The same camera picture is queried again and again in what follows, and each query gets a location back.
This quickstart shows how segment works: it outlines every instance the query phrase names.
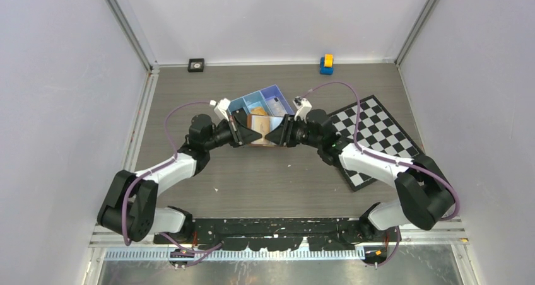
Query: aluminum frame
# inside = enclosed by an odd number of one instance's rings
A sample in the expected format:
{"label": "aluminum frame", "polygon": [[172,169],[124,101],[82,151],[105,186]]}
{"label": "aluminum frame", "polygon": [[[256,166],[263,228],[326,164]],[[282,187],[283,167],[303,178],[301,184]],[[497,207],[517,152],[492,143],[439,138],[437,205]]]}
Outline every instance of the aluminum frame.
{"label": "aluminum frame", "polygon": [[409,36],[405,40],[405,43],[403,43],[403,46],[401,47],[401,51],[399,52],[399,55],[397,55],[397,58],[395,60],[395,63],[397,66],[400,66],[405,57],[407,56],[407,53],[411,49],[414,41],[418,37],[418,34],[421,31],[421,28],[433,12],[433,9],[437,5],[438,0],[427,0],[423,6],[423,9],[420,12],[420,15],[418,16],[418,19],[416,19],[416,22],[413,25],[413,28],[411,29],[411,32],[409,33]]}
{"label": "aluminum frame", "polygon": [[158,82],[159,73],[160,68],[158,66],[155,66],[155,68],[152,69],[151,74],[149,75],[143,92],[141,94],[138,114],[136,115],[136,119],[134,120],[134,127],[132,128],[132,135],[130,137],[129,146],[126,151],[126,155],[123,159],[122,166],[125,170],[136,170],[139,149],[141,148],[141,141],[143,140],[145,127],[147,125],[149,111],[152,105],[154,92],[156,90],[156,83]]}
{"label": "aluminum frame", "polygon": [[154,63],[149,60],[149,57],[146,55],[145,50],[143,50],[143,47],[139,43],[138,37],[134,33],[131,24],[128,22],[126,15],[121,9],[121,6],[117,2],[117,0],[106,0],[106,3],[108,4],[112,14],[115,16],[117,23],[124,32],[125,37],[128,39],[128,41],[132,45],[132,48],[138,55],[139,60],[147,71],[151,71],[153,69]]}
{"label": "aluminum frame", "polygon": [[[400,226],[403,241],[401,245],[450,245],[454,254],[457,268],[461,275],[464,284],[478,285],[478,278],[473,268],[473,260],[469,256],[469,240],[466,238],[466,233],[460,219],[453,219],[451,221],[441,221],[435,225],[431,231],[423,231],[412,224]],[[141,242],[133,242],[132,247],[136,249],[147,249],[147,251],[158,248],[172,248],[174,245],[155,245],[153,243],[153,235],[147,236]],[[359,246],[376,246],[377,243],[362,243]],[[306,248],[308,243],[303,241],[302,247]],[[117,247],[124,248],[122,236],[111,232],[110,230],[97,226],[93,232],[89,249],[92,250],[91,261],[88,264],[86,277],[83,285],[97,285],[98,278],[102,271],[104,258],[108,248],[117,249]]]}

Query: white enclosure panel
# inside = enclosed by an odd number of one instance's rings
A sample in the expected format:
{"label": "white enclosure panel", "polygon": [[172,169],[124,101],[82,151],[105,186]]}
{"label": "white enclosure panel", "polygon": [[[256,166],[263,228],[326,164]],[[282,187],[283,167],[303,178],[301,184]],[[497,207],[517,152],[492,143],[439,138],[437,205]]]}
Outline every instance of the white enclosure panel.
{"label": "white enclosure panel", "polygon": [[426,0],[120,1],[159,64],[184,64],[393,61]]}
{"label": "white enclosure panel", "polygon": [[402,64],[483,284],[535,277],[535,0],[440,0]]}
{"label": "white enclosure panel", "polygon": [[104,0],[0,12],[0,282],[80,284],[146,71]]}

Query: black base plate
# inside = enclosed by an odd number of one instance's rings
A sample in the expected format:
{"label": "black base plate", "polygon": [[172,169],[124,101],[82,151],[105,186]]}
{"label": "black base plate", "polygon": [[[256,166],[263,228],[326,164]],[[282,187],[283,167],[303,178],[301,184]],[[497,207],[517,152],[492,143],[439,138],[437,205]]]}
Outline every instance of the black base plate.
{"label": "black base plate", "polygon": [[[199,249],[223,242],[223,250],[296,250],[307,238],[310,251],[353,250],[365,241],[356,231],[358,220],[350,218],[195,219]],[[383,242],[383,234],[374,238]],[[192,243],[188,238],[181,243]],[[169,244],[160,235],[155,244]]]}

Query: chess square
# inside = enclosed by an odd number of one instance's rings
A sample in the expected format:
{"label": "chess square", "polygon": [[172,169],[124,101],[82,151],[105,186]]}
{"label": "chess square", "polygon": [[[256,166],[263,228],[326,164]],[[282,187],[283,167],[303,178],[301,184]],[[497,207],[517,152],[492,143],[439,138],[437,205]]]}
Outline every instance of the chess square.
{"label": "chess square", "polygon": [[[356,103],[329,114],[336,130],[343,137],[353,138],[356,122]],[[422,151],[374,97],[361,101],[357,141],[365,148],[402,158],[414,158]],[[341,169],[341,173],[354,191],[375,181],[358,171]]]}

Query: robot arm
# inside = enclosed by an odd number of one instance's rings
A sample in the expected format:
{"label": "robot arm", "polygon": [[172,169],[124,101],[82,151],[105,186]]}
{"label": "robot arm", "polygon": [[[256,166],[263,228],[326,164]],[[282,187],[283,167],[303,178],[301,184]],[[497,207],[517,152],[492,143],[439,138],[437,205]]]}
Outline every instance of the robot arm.
{"label": "robot arm", "polygon": [[118,172],[98,213],[97,222],[122,233],[122,202],[127,188],[142,177],[132,190],[127,204],[127,236],[141,241],[148,233],[169,232],[189,237],[192,215],[174,207],[156,208],[156,198],[171,186],[200,173],[210,160],[209,151],[229,144],[234,148],[260,139],[262,135],[248,129],[247,114],[241,110],[226,114],[229,101],[223,99],[214,111],[221,122],[215,126],[210,116],[197,115],[191,120],[189,134],[176,156],[146,170]]}
{"label": "robot arm", "polygon": [[454,205],[453,196],[441,183],[410,168],[417,165],[445,179],[430,157],[421,154],[415,158],[399,158],[371,149],[361,151],[351,139],[336,134],[337,130],[325,111],[312,110],[306,99],[296,98],[294,104],[297,113],[285,115],[281,124],[266,135],[267,140],[286,147],[298,144],[315,147],[328,165],[363,172],[397,190],[397,200],[374,204],[360,217],[359,228],[363,237],[371,238],[388,228],[407,223],[430,230]]}

